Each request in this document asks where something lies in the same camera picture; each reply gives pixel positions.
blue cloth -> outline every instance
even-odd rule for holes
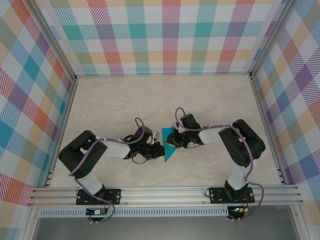
[[[174,129],[175,129],[174,127],[162,128],[163,146],[165,148],[165,153],[166,153],[164,156],[165,162],[172,156],[172,154],[174,154],[175,150],[177,149],[173,146],[166,144],[167,137],[174,132]]]

colorful plaid fabric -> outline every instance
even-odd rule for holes
[[[320,1],[300,0],[256,83],[291,184],[298,184],[309,230],[320,239]]]
[[[260,46],[259,46],[258,50],[255,53],[253,61],[252,61],[251,65],[250,65],[250,67],[249,67],[249,72],[252,72],[252,70],[253,70],[256,62],[257,62],[257,59],[259,58],[262,49],[264,49],[264,47],[265,47],[265,45],[266,45],[266,43],[267,43],[267,41],[269,39],[270,34],[273,32],[274,26],[275,26],[276,22],[278,21],[279,17],[281,16],[281,13],[282,13],[287,1],[288,0],[281,0],[281,3],[279,5],[278,9],[276,10],[276,13],[273,16],[273,19],[272,19],[272,21],[271,21],[271,23],[270,23],[270,25],[268,27],[268,30],[265,32],[265,35],[264,35],[264,37],[263,37],[263,39],[262,39],[262,41],[260,43]]]
[[[274,4],[274,0],[50,0],[53,11],[48,11],[41,1],[38,5],[70,63],[86,75],[247,72]]]
[[[48,169],[71,81],[23,0],[0,0],[0,239]]]

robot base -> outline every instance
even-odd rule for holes
[[[119,205],[121,199],[121,189],[105,189],[103,197],[113,205]],[[77,192],[76,205],[104,205],[103,201],[97,200],[88,195],[83,189],[79,189]]]
[[[209,197],[211,204],[253,204],[255,202],[255,196],[251,187],[246,187],[240,197],[231,201],[225,192],[225,187],[210,187]]]

aluminum frame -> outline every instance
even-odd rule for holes
[[[39,220],[41,210],[39,208],[29,208],[29,218],[26,221],[26,227],[20,236],[20,240],[32,240]]]
[[[77,82],[75,82],[75,81],[72,82],[69,100],[68,100],[68,103],[66,104],[61,127],[59,128],[58,133],[57,133],[56,144],[54,146],[52,157],[49,162],[49,168],[46,170],[46,173],[45,173],[46,177],[43,178],[42,183],[41,183],[41,186],[43,186],[43,187],[46,187],[50,173],[53,174],[53,172],[54,172],[54,169],[55,169],[55,166],[56,166],[56,163],[58,160],[59,150],[60,150],[62,140],[64,138],[65,130],[67,127],[68,118],[69,118],[69,115],[71,112],[72,103],[73,103],[75,95],[76,95],[77,86],[78,86]]]
[[[255,65],[252,68],[250,75],[252,75],[253,78],[255,77],[255,75],[259,72],[259,70],[263,66],[272,47],[274,46],[274,44],[278,40],[282,30],[284,29],[291,13],[293,12],[295,7],[297,6],[298,2],[299,2],[299,0],[287,0],[287,2],[285,3],[285,6],[282,10],[280,17],[276,21],[269,38],[267,39],[260,55],[258,56],[258,58],[255,62]]]
[[[246,71],[234,71],[234,72],[217,72],[217,73],[148,73],[148,74],[130,74],[130,75],[83,75],[79,74],[78,78],[117,78],[117,77],[163,77],[163,76],[243,76],[243,75],[249,75]]]
[[[279,152],[277,151],[276,143],[275,143],[274,138],[272,136],[272,131],[271,131],[270,125],[268,124],[268,118],[267,118],[267,115],[263,109],[262,99],[260,98],[260,95],[258,94],[258,88],[256,86],[255,79],[253,78],[252,75],[250,75],[249,80],[250,80],[250,84],[252,87],[254,98],[255,98],[255,101],[258,106],[258,110],[259,110],[259,113],[261,116],[263,127],[266,132],[266,136],[267,136],[267,139],[268,139],[268,142],[270,145],[270,149],[271,149],[271,153],[272,153],[275,165],[277,166],[277,168],[281,172],[280,177],[283,179],[283,183],[286,184],[287,186],[289,186],[288,185],[289,184],[288,176],[286,175],[285,167],[284,167],[282,161],[280,160]],[[302,240],[311,240],[311,237],[310,237],[310,234],[309,234],[309,231],[307,228],[308,217],[307,217],[307,212],[306,212],[305,206],[292,204],[292,205],[290,205],[290,207],[291,207],[293,219],[294,219],[295,225],[297,227],[298,233],[300,235],[300,238]]]
[[[88,218],[87,208],[60,207],[41,209],[40,218]],[[146,217],[226,217],[229,215],[227,206],[196,206],[196,207],[119,207],[109,209],[105,217],[113,218],[146,218]]]
[[[58,40],[56,39],[54,33],[52,32],[50,26],[48,25],[45,17],[43,16],[41,10],[39,9],[38,5],[35,3],[35,0],[23,0],[26,7],[29,9],[31,15],[33,16],[34,20],[38,24],[41,32],[45,36],[46,40],[48,41],[49,45],[51,46],[52,50],[54,51],[57,59],[60,61],[63,69],[65,70],[66,74],[70,79],[74,82],[76,81],[76,73],[74,72],[73,68],[71,67],[64,51],[60,47]]]
[[[238,206],[236,203],[210,204],[205,191],[212,186],[177,187],[111,187],[122,189],[120,207],[197,207],[197,206]],[[259,186],[251,186],[255,196],[255,206],[261,199]],[[262,205],[301,205],[302,196],[296,185],[265,185]],[[33,208],[83,208],[76,205],[76,187],[35,188],[29,206]]]

purple cable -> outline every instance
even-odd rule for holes
[[[113,138],[100,138],[100,139],[97,139],[90,147],[89,149],[86,151],[85,155],[83,156],[82,160],[79,162],[79,164],[75,167],[75,169],[72,170],[72,172],[69,173],[69,177],[73,176],[75,174],[76,171],[78,171],[78,169],[82,166],[82,164],[85,162],[85,160],[87,159],[89,153],[92,151],[92,149],[94,148],[94,146],[101,142],[101,141],[112,141],[112,142],[117,142],[117,143],[123,143],[123,144],[135,144],[137,142],[139,142],[142,137],[144,136],[145,134],[145,124],[144,122],[142,121],[142,119],[140,117],[136,117],[134,119],[136,125],[140,128],[137,120],[139,120],[141,123],[142,123],[142,133],[141,133],[141,136],[137,139],[137,140],[134,140],[134,141],[128,141],[128,142],[124,142],[124,141],[120,141],[120,140],[116,140],[116,139],[113,139]]]
[[[246,182],[248,182],[249,184],[251,184],[251,185],[259,186],[259,187],[261,188],[261,199],[260,199],[258,205],[257,205],[256,208],[253,210],[253,212],[251,212],[251,214],[249,214],[249,215],[247,215],[247,216],[245,216],[245,217],[242,218],[242,220],[247,219],[248,217],[250,217],[250,216],[260,207],[260,205],[262,204],[262,201],[263,201],[263,199],[264,199],[264,196],[265,196],[265,190],[264,190],[264,188],[262,187],[261,184],[248,181],[248,177],[249,177],[249,175],[251,174],[252,170],[254,169],[254,158],[253,158],[253,156],[252,156],[252,153],[251,153],[251,150],[250,150],[250,148],[249,148],[249,145],[247,144],[247,141],[246,141],[245,138],[242,136],[242,134],[240,133],[240,131],[239,131],[237,128],[235,128],[234,126],[230,125],[230,124],[207,126],[207,127],[198,128],[198,129],[189,129],[189,128],[186,128],[186,127],[184,127],[184,126],[180,123],[180,121],[178,120],[178,116],[177,116],[178,110],[182,110],[183,116],[186,115],[185,110],[184,110],[182,107],[178,107],[178,108],[175,110],[175,114],[174,114],[175,120],[176,120],[176,122],[178,123],[178,125],[179,125],[181,128],[183,128],[183,129],[185,129],[185,130],[187,130],[187,131],[202,131],[202,130],[207,130],[207,129],[218,129],[218,128],[222,128],[222,127],[227,127],[227,128],[231,128],[232,130],[234,130],[234,131],[236,132],[236,134],[238,134],[238,136],[239,136],[240,139],[242,140],[242,142],[243,142],[243,144],[244,144],[244,146],[245,146],[245,149],[246,149],[246,151],[248,152],[249,158],[250,158],[250,169],[249,169],[248,173],[245,175],[244,180],[245,180]]]
[[[113,138],[99,138],[99,139],[97,139],[96,141],[94,141],[94,143],[93,143],[93,144],[89,147],[89,149],[86,151],[86,153],[85,153],[85,155],[83,156],[82,160],[81,160],[81,161],[79,162],[79,164],[75,167],[75,169],[73,169],[73,171],[69,173],[69,176],[71,177],[71,176],[73,176],[73,175],[75,174],[75,172],[76,172],[76,171],[82,166],[82,164],[85,162],[85,160],[87,159],[89,153],[92,151],[92,149],[94,148],[94,146],[95,146],[97,143],[101,142],[101,141],[112,141],[112,142],[123,143],[123,144],[135,144],[135,143],[139,142],[139,141],[142,139],[142,137],[144,136],[144,134],[145,134],[145,124],[144,124],[144,121],[142,121],[141,118],[136,117],[136,118],[134,119],[134,121],[135,121],[136,125],[138,126],[138,128],[140,128],[140,126],[139,126],[137,120],[139,120],[139,121],[141,122],[141,124],[142,124],[142,133],[141,133],[141,136],[140,136],[137,140],[125,142],[125,141],[120,141],[120,140],[116,140],[116,139],[113,139]],[[90,195],[92,198],[97,199],[97,200],[99,200],[99,201],[102,201],[102,202],[104,202],[104,203],[106,203],[106,204],[109,204],[109,205],[111,205],[111,206],[113,207],[112,214],[111,214],[110,216],[108,216],[108,217],[105,217],[105,218],[102,219],[101,221],[99,221],[99,223],[103,223],[103,222],[109,220],[109,219],[115,214],[116,208],[115,208],[115,206],[114,206],[111,202],[109,202],[109,201],[107,201],[107,200],[104,200],[104,199],[102,199],[102,198],[100,198],[100,197],[97,197],[97,196],[93,195],[93,194],[92,194],[91,192],[89,192],[76,178],[74,178],[74,180],[75,180],[75,181],[80,185],[80,187],[82,187],[82,189],[83,189],[88,195]]]

